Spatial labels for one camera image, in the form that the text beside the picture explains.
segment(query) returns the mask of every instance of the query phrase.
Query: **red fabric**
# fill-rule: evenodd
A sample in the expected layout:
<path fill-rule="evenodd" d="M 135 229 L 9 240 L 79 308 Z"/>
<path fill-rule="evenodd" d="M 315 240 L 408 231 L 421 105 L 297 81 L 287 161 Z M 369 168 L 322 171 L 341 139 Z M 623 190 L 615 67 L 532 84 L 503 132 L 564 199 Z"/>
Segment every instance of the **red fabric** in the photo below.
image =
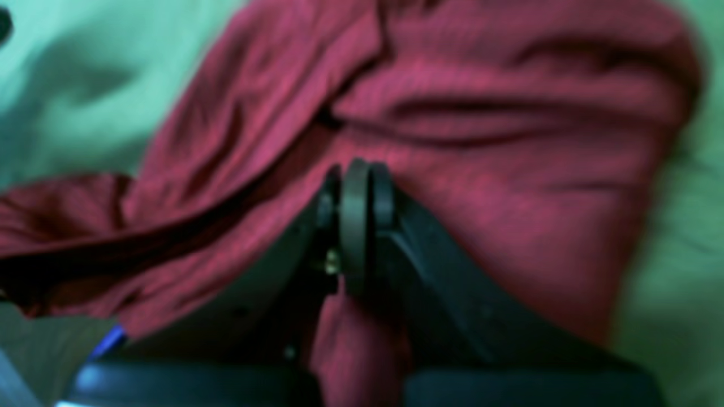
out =
<path fill-rule="evenodd" d="M 0 199 L 0 287 L 31 316 L 116 314 L 148 334 L 242 273 L 327 168 L 359 156 L 387 162 L 513 295 L 600 343 L 699 82 L 685 27 L 650 0 L 258 0 L 137 180 Z M 64 277 L 81 269 L 96 276 Z M 347 298 L 325 305 L 311 366 L 331 406 L 397 397 L 404 341 L 382 328 Z"/>

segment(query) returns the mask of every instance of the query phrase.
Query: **wrinkled fabric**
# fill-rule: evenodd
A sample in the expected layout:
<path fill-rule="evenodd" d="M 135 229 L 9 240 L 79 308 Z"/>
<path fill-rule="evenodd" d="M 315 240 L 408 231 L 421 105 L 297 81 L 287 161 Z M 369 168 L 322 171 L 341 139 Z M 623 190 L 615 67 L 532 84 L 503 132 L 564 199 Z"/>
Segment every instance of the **wrinkled fabric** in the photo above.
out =
<path fill-rule="evenodd" d="M 649 0 L 256 1 L 137 179 L 0 200 L 0 287 L 29 316 L 116 314 L 147 335 L 243 273 L 359 156 L 516 298 L 602 343 L 700 81 L 683 23 Z M 329 405 L 394 403 L 409 364 L 400 329 L 328 299 L 310 368 Z"/>

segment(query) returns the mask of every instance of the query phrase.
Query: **fabric fold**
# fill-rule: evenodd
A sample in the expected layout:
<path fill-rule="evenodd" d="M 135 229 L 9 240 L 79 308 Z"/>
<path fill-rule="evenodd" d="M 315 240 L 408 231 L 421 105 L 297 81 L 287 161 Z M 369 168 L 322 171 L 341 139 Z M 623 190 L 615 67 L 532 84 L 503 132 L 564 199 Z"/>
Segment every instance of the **fabric fold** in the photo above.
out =
<path fill-rule="evenodd" d="M 31 316 L 117 314 L 146 335 L 243 273 L 359 156 L 521 302 L 602 343 L 700 77 L 686 27 L 650 0 L 258 0 L 137 179 L 0 198 L 0 288 Z M 343 296 L 322 311 L 310 367 L 331 406 L 392 403 L 409 362 L 360 313 Z"/>

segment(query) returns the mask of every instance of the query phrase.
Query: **metal bolt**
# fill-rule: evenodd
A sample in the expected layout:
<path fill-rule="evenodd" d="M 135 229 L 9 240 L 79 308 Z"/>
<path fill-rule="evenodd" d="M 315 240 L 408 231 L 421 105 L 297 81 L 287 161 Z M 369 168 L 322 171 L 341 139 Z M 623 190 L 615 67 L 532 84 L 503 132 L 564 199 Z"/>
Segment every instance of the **metal bolt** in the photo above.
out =
<path fill-rule="evenodd" d="M 342 269 L 340 254 L 331 248 L 327 251 L 327 260 L 324 262 L 324 272 L 329 275 L 339 274 Z"/>

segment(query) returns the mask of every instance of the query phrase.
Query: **black plastic part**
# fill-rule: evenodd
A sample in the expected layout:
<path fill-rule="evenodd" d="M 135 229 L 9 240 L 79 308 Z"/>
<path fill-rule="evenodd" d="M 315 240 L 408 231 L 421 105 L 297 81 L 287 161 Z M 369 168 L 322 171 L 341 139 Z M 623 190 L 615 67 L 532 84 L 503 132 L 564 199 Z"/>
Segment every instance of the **black plastic part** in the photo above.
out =
<path fill-rule="evenodd" d="M 266 363 L 283 363 L 287 344 L 272 348 L 280 340 L 280 332 L 272 327 L 283 327 L 292 309 L 299 311 L 306 306 L 316 315 L 324 297 L 336 290 L 336 279 L 311 268 L 323 261 L 331 239 L 317 222 L 319 199 L 328 199 L 326 195 L 337 187 L 335 175 L 330 172 L 320 194 L 277 242 L 214 300 L 114 355 L 217 363 L 254 363 L 266 358 Z"/>
<path fill-rule="evenodd" d="M 636 372 L 430 371 L 405 383 L 405 407 L 664 407 Z"/>
<path fill-rule="evenodd" d="M 342 182 L 340 198 L 340 249 L 345 288 L 362 295 L 368 285 L 371 230 L 370 166 L 361 159 L 350 164 Z"/>
<path fill-rule="evenodd" d="M 581 378 L 602 377 L 596 376 L 598 372 L 616 372 L 620 378 L 646 377 L 635 366 L 553 326 L 508 295 L 432 214 L 395 189 L 383 164 L 369 165 L 358 160 L 343 181 L 340 177 L 340 168 L 333 167 L 319 193 L 282 237 L 213 301 L 171 327 L 85 366 L 72 386 L 70 398 L 65 400 L 83 404 L 84 400 L 104 398 L 109 403 L 85 404 L 125 407 L 110 402 L 114 398 L 127 400 L 130 395 L 124 394 L 132 390 L 138 400 L 134 406 L 153 406 L 151 401 L 166 397 L 159 394 L 166 391 L 170 392 L 168 400 L 183 401 L 186 390 L 171 387 L 184 387 L 195 374 L 201 374 L 202 379 L 193 385 L 199 396 L 189 396 L 187 403 L 174 406 L 227 407 L 223 403 L 231 398 L 222 400 L 211 395 L 214 389 L 223 390 L 213 381 L 229 383 L 232 378 L 235 385 L 248 388 L 268 380 L 276 383 L 281 393 L 302 392 L 299 394 L 304 397 L 309 395 L 310 403 L 316 403 L 315 392 L 319 391 L 316 383 L 311 384 L 313 377 L 294 375 L 299 373 L 295 367 L 305 364 L 305 356 L 300 355 L 300 350 L 306 348 L 304 341 L 309 344 L 305 329 L 316 326 L 324 298 L 337 288 L 336 276 L 324 272 L 324 262 L 332 249 L 341 250 L 346 259 L 342 272 L 348 292 L 359 295 L 384 318 L 389 320 L 394 315 L 395 322 L 398 316 L 402 319 L 419 372 L 458 369 L 412 377 L 406 388 L 407 406 L 438 405 L 424 404 L 424 398 L 410 396 L 415 392 L 430 394 L 428 402 L 449 398 L 441 406 L 527 406 L 530 404 L 463 404 L 455 401 L 450 392 L 468 392 L 471 400 L 482 400 L 479 397 L 485 392 L 480 389 L 487 383 L 518 392 L 527 391 L 524 387 L 531 385 L 534 392 L 536 380 L 558 383 L 556 374 L 566 377 L 569 384 Z M 148 376 L 143 376 L 141 369 Z M 511 369 L 535 374 L 517 377 L 511 375 Z M 82 380 L 93 376 L 89 372 L 106 378 L 103 384 L 93 382 L 100 386 L 98 389 Z M 287 372 L 295 379 L 283 374 L 274 376 L 279 372 Z M 586 383 L 589 387 L 582 388 L 597 386 L 591 381 Z M 437 393 L 431 388 L 436 386 L 442 386 Z M 640 380 L 631 381 L 630 386 L 655 388 Z M 203 394 L 208 399 L 201 402 Z M 591 394 L 595 397 L 596 393 L 592 390 Z M 269 399 L 273 403 L 254 404 L 266 396 L 233 393 L 234 398 L 237 396 L 237 401 L 243 403 L 228 406 L 318 405 L 294 404 L 296 400 L 274 404 L 274 400 L 281 400 L 276 398 Z M 219 404 L 210 400 L 219 400 Z M 557 405 L 577 406 L 564 402 Z"/>
<path fill-rule="evenodd" d="M 0 7 L 0 46 L 10 38 L 12 34 L 12 17 L 10 11 L 4 7 Z"/>
<path fill-rule="evenodd" d="M 92 407 L 321 407 L 312 374 L 293 368 L 146 363 L 85 365 L 64 399 Z"/>
<path fill-rule="evenodd" d="M 418 366 L 629 369 L 508 295 L 424 208 L 397 192 L 376 272 L 400 294 Z"/>

